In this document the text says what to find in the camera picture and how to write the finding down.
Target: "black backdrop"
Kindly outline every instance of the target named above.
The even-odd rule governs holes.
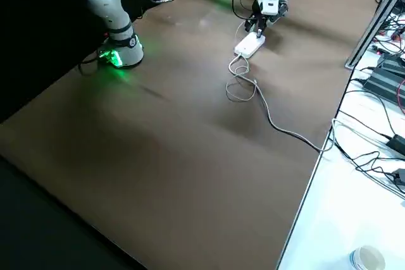
[[[3,0],[0,122],[62,77],[103,41],[101,20],[87,0]],[[131,19],[147,0],[122,0]]]

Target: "green led light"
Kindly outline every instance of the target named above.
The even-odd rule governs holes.
[[[119,68],[119,67],[122,66],[122,60],[121,60],[121,57],[120,57],[120,55],[118,54],[117,51],[111,52],[111,57],[110,57],[109,60],[110,60],[111,63],[112,63],[113,65],[115,65],[117,68]]]
[[[108,62],[112,63],[116,68],[121,67],[122,60],[117,51],[105,51],[99,55],[100,58],[105,58]]]

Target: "black electronic device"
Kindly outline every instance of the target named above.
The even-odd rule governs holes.
[[[375,68],[363,86],[365,90],[373,92],[397,106],[398,99],[401,104],[405,104],[405,86],[402,86],[399,89],[399,94],[397,94],[398,88],[403,81],[403,77],[381,68]]]
[[[377,68],[405,78],[405,63],[398,55],[383,53],[378,59]]]

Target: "paper cup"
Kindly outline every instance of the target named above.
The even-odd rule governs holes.
[[[372,246],[362,246],[350,253],[350,262],[356,270],[385,269],[384,256]]]

